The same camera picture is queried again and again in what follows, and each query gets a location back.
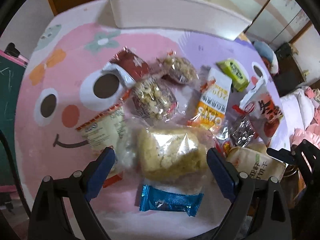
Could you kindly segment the red white snack bag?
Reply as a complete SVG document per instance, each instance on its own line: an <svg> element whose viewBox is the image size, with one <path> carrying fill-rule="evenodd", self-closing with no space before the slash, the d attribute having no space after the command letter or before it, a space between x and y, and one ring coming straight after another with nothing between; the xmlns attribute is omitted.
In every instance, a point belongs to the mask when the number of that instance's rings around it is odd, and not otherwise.
<svg viewBox="0 0 320 240"><path fill-rule="evenodd" d="M257 136L266 146L270 145L283 118L283 113L268 92L264 78L261 77L255 87L247 92L239 104L233 105L232 109L248 117Z"/></svg>

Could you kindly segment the blue plush cushion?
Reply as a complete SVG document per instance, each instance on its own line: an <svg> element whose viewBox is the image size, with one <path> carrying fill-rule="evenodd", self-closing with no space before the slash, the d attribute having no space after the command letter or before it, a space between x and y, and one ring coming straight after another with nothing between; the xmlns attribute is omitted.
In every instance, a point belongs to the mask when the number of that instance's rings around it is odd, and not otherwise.
<svg viewBox="0 0 320 240"><path fill-rule="evenodd" d="M274 76L279 72L278 60L272 48L263 41L254 41L253 46L262 58L269 73Z"/></svg>

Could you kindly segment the pink cartoon table mat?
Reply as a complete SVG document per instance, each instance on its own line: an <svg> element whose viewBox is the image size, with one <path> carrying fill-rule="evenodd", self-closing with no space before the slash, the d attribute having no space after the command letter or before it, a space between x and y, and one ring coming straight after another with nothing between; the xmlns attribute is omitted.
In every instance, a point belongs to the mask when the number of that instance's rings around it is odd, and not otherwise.
<svg viewBox="0 0 320 240"><path fill-rule="evenodd" d="M170 29L123 29L113 20L108 0L98 0L57 15L38 41L21 84L15 118L18 171L29 206L42 179L66 178L94 159L76 130L112 106L123 88L115 79L114 95L99 98L101 69L127 47L149 64L176 51L196 68L235 59L251 81L255 67L268 71L257 51L243 36L234 41L212 35ZM189 239L218 226L230 202L210 183L195 217L183 212L141 212L136 201L141 178L126 172L121 181L102 189L91 201L112 239Z"/></svg>

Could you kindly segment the clear nut cluster pack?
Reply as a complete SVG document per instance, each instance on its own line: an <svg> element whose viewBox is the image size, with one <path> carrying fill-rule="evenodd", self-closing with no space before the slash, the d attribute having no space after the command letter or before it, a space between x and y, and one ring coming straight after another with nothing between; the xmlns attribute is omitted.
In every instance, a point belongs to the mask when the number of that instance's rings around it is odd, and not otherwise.
<svg viewBox="0 0 320 240"><path fill-rule="evenodd" d="M195 83L199 76L194 65L185 57L177 55L176 51L170 51L166 56L157 59L165 74L181 85Z"/></svg>
<svg viewBox="0 0 320 240"><path fill-rule="evenodd" d="M136 83L131 94L136 111L143 119L169 121L178 107L171 88L162 79L155 77Z"/></svg>

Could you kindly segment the white plastic storage bin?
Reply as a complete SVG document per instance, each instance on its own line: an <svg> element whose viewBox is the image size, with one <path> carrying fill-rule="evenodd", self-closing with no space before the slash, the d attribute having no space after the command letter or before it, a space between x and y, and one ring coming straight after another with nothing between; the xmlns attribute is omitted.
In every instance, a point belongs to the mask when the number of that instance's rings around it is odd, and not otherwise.
<svg viewBox="0 0 320 240"><path fill-rule="evenodd" d="M167 28L235 40L252 21L231 0L110 0L119 28Z"/></svg>

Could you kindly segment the blue foil snack packet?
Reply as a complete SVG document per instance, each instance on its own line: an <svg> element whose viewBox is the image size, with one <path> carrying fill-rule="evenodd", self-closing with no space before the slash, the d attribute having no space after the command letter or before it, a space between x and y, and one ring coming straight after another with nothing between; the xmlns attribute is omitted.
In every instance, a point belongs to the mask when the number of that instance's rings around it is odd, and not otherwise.
<svg viewBox="0 0 320 240"><path fill-rule="evenodd" d="M201 205L204 194L179 194L163 191L151 185L143 185L139 210L185 212L188 216L195 217Z"/></svg>

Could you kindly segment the green chalkboard pink frame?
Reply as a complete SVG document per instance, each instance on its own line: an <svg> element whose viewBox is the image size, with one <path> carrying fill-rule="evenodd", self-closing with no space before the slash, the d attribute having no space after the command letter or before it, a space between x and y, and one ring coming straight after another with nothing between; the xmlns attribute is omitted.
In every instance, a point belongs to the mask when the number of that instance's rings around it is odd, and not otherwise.
<svg viewBox="0 0 320 240"><path fill-rule="evenodd" d="M14 164L16 165L14 124L18 94L25 66L19 60L1 51L1 131L4 134ZM10 169L7 154L1 146L1 193L15 192L16 186Z"/></svg>

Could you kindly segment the orange white oats packet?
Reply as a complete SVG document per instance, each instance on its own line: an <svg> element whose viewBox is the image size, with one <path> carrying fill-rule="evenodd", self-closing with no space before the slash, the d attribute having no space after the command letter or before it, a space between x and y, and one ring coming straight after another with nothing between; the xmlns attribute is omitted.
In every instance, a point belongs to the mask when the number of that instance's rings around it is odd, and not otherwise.
<svg viewBox="0 0 320 240"><path fill-rule="evenodd" d="M200 99L189 125L207 130L219 128L225 118L232 79L216 68L210 68L200 88Z"/></svg>

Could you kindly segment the dark red foil snack packet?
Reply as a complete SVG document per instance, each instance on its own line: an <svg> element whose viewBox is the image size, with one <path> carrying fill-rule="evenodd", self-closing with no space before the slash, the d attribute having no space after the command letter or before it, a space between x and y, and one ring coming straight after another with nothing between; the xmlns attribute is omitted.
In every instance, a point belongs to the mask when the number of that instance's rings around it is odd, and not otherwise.
<svg viewBox="0 0 320 240"><path fill-rule="evenodd" d="M144 79L151 72L151 68L129 48L123 47L103 66L102 71L114 74L124 87L131 88Z"/></svg>

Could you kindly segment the large clear rice cracker pack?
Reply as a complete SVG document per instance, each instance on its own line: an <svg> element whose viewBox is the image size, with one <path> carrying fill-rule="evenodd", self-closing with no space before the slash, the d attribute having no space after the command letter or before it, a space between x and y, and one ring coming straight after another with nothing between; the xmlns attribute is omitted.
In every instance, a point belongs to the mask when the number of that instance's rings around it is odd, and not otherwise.
<svg viewBox="0 0 320 240"><path fill-rule="evenodd" d="M144 183L172 193L196 195L207 182L210 131L189 126L152 126L137 135Z"/></svg>

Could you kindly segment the cream cracker packet red edge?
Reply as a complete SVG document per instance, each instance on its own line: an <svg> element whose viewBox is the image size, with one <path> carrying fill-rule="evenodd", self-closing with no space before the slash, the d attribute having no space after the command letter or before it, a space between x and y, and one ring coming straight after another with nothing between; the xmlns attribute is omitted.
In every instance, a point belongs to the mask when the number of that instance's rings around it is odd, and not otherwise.
<svg viewBox="0 0 320 240"><path fill-rule="evenodd" d="M95 155L101 154L107 147L115 152L114 164L103 187L121 181L125 168L124 135L128 132L123 107L116 104L77 127L76 130L88 141Z"/></svg>

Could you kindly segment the green wrapped candy packet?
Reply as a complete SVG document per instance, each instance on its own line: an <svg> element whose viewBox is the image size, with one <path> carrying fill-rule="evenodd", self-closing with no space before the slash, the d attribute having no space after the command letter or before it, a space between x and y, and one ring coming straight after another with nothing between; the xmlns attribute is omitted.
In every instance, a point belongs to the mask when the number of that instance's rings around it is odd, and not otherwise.
<svg viewBox="0 0 320 240"><path fill-rule="evenodd" d="M217 62L216 65L232 80L232 85L238 92L243 92L249 85L249 79L240 64L234 59Z"/></svg>

